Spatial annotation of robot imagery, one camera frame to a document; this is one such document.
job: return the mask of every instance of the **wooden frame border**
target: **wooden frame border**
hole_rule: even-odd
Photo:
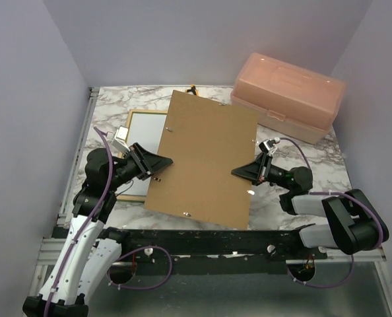
[[[144,110],[144,109],[131,109],[129,111],[129,115],[127,117],[127,121],[125,122],[125,127],[127,129],[130,128],[131,125],[131,119],[133,118],[133,114],[167,114],[167,110]],[[127,143],[127,139],[129,137],[129,132],[127,131],[127,136],[125,137],[125,142]],[[118,152],[117,155],[119,158],[124,157],[124,153]],[[118,201],[131,201],[131,202],[139,202],[139,203],[144,203],[146,199],[146,196],[140,196],[140,195],[119,195],[117,196]]]

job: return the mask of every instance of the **small yellow object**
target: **small yellow object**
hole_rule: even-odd
[[[190,86],[190,89],[186,89],[186,92],[191,92],[191,93],[193,93],[195,96],[198,96],[198,95],[199,95],[199,91],[197,91],[195,85],[191,85],[191,86]]]

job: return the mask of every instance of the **box lid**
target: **box lid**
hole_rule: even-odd
[[[238,75],[234,96],[283,118],[327,129],[345,86],[337,79],[253,53]]]

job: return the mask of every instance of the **metal frame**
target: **metal frame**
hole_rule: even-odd
[[[66,220],[68,215],[66,214],[65,207],[66,204],[71,200],[72,189],[77,177],[79,162],[83,154],[84,144],[86,142],[86,137],[88,135],[90,123],[92,121],[92,115],[94,113],[96,101],[98,99],[99,90],[100,90],[99,88],[91,88],[88,108],[86,110],[86,116],[81,130],[81,136],[77,145],[77,151],[76,151],[77,155],[71,167],[67,188],[65,190],[64,197],[63,197],[63,203],[61,205],[61,209],[57,219],[57,226],[59,227],[65,227],[67,225]],[[30,296],[37,295],[39,290],[42,288],[48,267],[51,265],[55,265],[56,260],[60,254],[60,251],[63,247],[64,241],[65,239],[54,239],[54,238],[43,239],[32,284],[30,286],[30,291],[29,291]],[[326,251],[328,258],[326,260],[317,260],[317,261],[325,262],[325,263],[327,262],[337,263],[337,262],[349,261],[348,256],[346,256],[345,254],[343,254],[338,250],[324,250],[324,251]],[[375,263],[377,276],[379,277],[379,281],[383,288],[383,295],[387,301],[389,307],[389,313],[392,315],[392,282],[386,264],[387,259],[385,257],[385,254],[383,253],[382,248],[378,250],[374,250],[373,252],[369,252],[369,251],[359,252],[354,257],[355,260],[359,262]],[[300,261],[288,260],[286,262],[287,264],[295,264],[295,263],[303,263],[303,261],[305,260],[300,260]],[[114,266],[116,265],[123,265],[123,263],[114,263]]]
[[[72,199],[71,196],[73,195],[73,188],[75,186],[77,174],[79,173],[79,164],[80,161],[82,160],[84,144],[86,143],[86,138],[89,133],[90,123],[92,122],[92,116],[95,111],[99,90],[100,90],[99,87],[98,88],[93,87],[90,89],[88,108],[86,109],[83,126],[80,132],[79,142],[77,143],[77,147],[76,147],[76,157],[70,169],[69,180],[67,182],[67,187],[65,188],[63,202],[61,204],[61,209],[59,212],[60,214],[67,213],[67,209],[66,209],[67,203]]]

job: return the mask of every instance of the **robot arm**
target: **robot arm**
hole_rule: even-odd
[[[68,237],[40,294],[26,299],[23,311],[28,317],[87,316],[87,304],[107,270],[121,254],[131,251],[132,247],[128,243],[130,239],[126,237],[130,232],[111,228],[102,231],[116,203],[115,191],[134,177],[145,180],[173,162],[170,158],[145,151],[138,143],[129,148],[122,139],[124,136],[119,129],[115,135],[114,145],[125,152],[126,156],[114,158],[110,190],[92,220],[80,236],[74,239],[78,229],[86,222],[100,199],[108,179],[106,150],[95,149],[87,156],[86,180],[82,190],[73,200],[74,217]],[[302,244],[306,248],[338,248],[346,254],[353,254],[360,250],[375,248],[381,240],[388,239],[385,223],[360,190],[350,190],[342,195],[364,204],[370,213],[353,204],[352,200],[345,196],[334,193],[310,195],[313,176],[309,168],[301,166],[285,170],[271,164],[279,141],[274,139],[260,143],[261,154],[252,163],[234,169],[232,174],[250,180],[255,186],[269,182],[287,189],[285,194],[280,195],[280,205],[283,211],[291,215],[317,215],[327,218],[328,225],[311,225],[295,230],[295,235],[300,235],[300,239],[297,237],[297,245],[300,244],[301,248]],[[98,238],[100,241],[96,251],[91,254]],[[69,248],[72,248],[70,256],[63,265]],[[53,279],[60,272],[60,267],[65,269],[62,270],[56,289],[53,289]],[[49,307],[47,314],[44,313],[46,306]]]
[[[291,215],[326,217],[328,225],[312,225],[300,231],[305,247],[338,248],[351,255],[371,250],[388,240],[387,226],[361,190],[310,193],[313,176],[308,167],[285,170],[271,164],[279,142],[279,138],[261,142],[257,158],[235,168],[232,174],[250,180],[255,186],[269,182],[287,189],[288,192],[280,195],[280,204]]]
[[[115,191],[134,177],[146,180],[170,166],[173,161],[144,150],[138,143],[130,148],[124,147],[124,144],[120,146],[121,150],[127,151],[126,155],[124,158],[114,158],[114,172],[107,195],[92,220],[85,225],[106,186],[109,164],[106,149],[95,149],[87,156],[86,180],[73,200],[73,219],[66,242],[39,296],[26,299],[23,311],[27,316],[87,316],[86,303],[96,286],[121,253],[130,251],[124,237],[127,232],[107,229],[100,236],[117,201]],[[83,225],[85,227],[81,234],[76,237]],[[91,254],[98,238],[100,241],[96,251]],[[54,279],[59,272],[61,277],[54,289]]]

